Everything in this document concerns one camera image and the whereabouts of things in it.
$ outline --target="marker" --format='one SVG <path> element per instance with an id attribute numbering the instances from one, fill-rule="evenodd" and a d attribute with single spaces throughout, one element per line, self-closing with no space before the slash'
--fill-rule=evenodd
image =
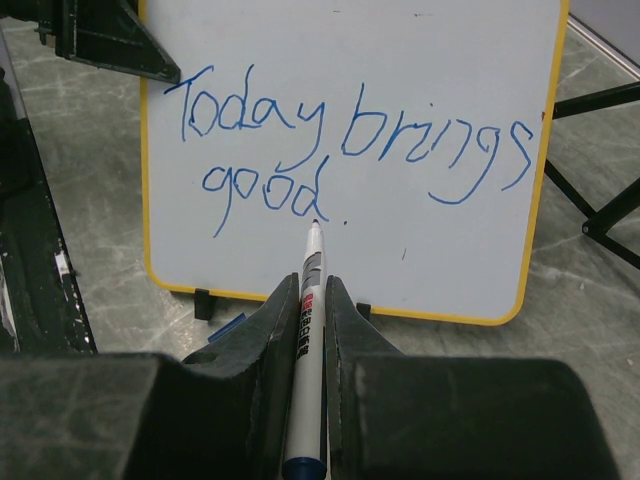
<path id="1" fill-rule="evenodd" d="M 298 351 L 282 464 L 285 480 L 324 480 L 327 474 L 327 414 L 323 401 L 326 286 L 322 230 L 314 220 L 302 272 Z"/>

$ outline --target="board stand foot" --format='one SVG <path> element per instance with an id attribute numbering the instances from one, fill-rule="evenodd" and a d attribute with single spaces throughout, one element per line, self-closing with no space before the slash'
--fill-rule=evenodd
<path id="1" fill-rule="evenodd" d="M 553 118 L 570 117 L 637 101 L 640 101 L 640 82 L 558 102 L 553 110 Z M 640 256 L 607 235 L 616 223 L 640 207 L 640 178 L 596 211 L 549 160 L 545 164 L 544 172 L 571 203 L 587 217 L 582 224 L 582 233 L 640 270 Z"/>
<path id="2" fill-rule="evenodd" d="M 193 314 L 197 320 L 208 322 L 213 318 L 218 297 L 209 294 L 208 290 L 196 288 L 193 295 Z"/>
<path id="3" fill-rule="evenodd" d="M 371 321 L 371 305 L 368 303 L 356 303 L 356 310 L 367 322 Z"/>

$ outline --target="whiteboard pen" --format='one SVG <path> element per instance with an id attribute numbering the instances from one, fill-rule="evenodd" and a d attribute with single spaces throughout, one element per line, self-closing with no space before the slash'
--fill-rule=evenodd
<path id="1" fill-rule="evenodd" d="M 326 285 L 322 230 L 314 220 L 302 273 L 300 331 L 282 464 L 285 480 L 323 480 L 327 474 L 323 405 Z"/>

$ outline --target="gray floor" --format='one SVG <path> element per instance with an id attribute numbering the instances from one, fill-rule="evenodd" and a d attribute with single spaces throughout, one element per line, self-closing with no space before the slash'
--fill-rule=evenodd
<path id="1" fill-rule="evenodd" d="M 143 266 L 138 82 L 66 62 L 33 26 L 2 25 L 103 352 L 182 358 L 238 312 L 193 320 L 187 297 L 157 288 Z M 630 82 L 576 34 L 566 42 L 559 99 Z M 554 123 L 549 157 L 599 207 L 640 176 L 640 104 Z M 524 308 L 499 328 L 374 318 L 409 354 L 543 356 L 571 365 L 589 389 L 620 469 L 640 479 L 640 273 L 580 234 L 583 218 L 544 184 Z M 614 236 L 640 251 L 640 216 Z"/>

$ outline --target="white board surface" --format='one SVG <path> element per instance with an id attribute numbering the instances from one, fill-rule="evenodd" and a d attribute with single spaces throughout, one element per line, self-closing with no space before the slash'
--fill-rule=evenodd
<path id="1" fill-rule="evenodd" d="M 262 298 L 328 271 L 394 315 L 520 308 L 567 2 L 146 0 L 183 73 L 143 83 L 147 266 Z"/>

